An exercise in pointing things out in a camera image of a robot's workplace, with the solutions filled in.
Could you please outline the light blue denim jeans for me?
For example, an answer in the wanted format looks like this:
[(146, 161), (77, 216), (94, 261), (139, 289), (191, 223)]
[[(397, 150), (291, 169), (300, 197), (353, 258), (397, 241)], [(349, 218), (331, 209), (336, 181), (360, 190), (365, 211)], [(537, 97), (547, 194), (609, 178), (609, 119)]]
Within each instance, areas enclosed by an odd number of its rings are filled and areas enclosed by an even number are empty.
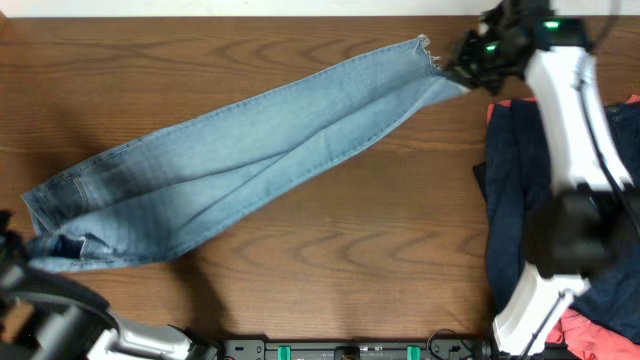
[(104, 151), (24, 195), (33, 267), (165, 262), (461, 96), (417, 37)]

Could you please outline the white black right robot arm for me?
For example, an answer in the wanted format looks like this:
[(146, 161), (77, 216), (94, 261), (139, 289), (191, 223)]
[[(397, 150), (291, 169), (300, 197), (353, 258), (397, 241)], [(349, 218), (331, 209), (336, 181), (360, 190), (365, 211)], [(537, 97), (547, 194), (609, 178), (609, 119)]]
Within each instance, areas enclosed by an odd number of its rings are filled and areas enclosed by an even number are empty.
[(573, 301), (639, 236), (639, 191), (614, 146), (598, 91), (597, 41), (547, 1), (507, 0), (468, 32), (446, 72), (497, 94), (510, 76), (532, 90), (550, 155), (552, 199), (526, 223), (525, 266), (477, 359), (529, 359)]

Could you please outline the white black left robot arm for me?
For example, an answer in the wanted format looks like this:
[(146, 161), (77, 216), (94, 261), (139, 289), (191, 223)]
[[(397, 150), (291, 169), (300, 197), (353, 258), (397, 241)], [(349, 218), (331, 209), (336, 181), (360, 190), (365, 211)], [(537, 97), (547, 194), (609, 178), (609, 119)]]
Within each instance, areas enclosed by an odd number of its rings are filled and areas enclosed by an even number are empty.
[(20, 304), (33, 308), (15, 337), (1, 340), (10, 360), (212, 360), (222, 351), (172, 326), (151, 327), (114, 315), (87, 287), (31, 267), (19, 234), (1, 212), (1, 318)]

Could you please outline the black rail with green clips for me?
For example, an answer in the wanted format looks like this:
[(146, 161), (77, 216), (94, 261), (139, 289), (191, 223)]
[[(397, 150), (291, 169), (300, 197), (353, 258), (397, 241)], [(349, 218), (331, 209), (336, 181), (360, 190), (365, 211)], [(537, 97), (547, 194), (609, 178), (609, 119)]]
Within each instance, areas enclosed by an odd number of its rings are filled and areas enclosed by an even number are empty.
[(223, 360), (481, 360), (491, 359), (482, 341), (453, 336), (424, 341), (269, 341), (243, 339), (224, 341)]

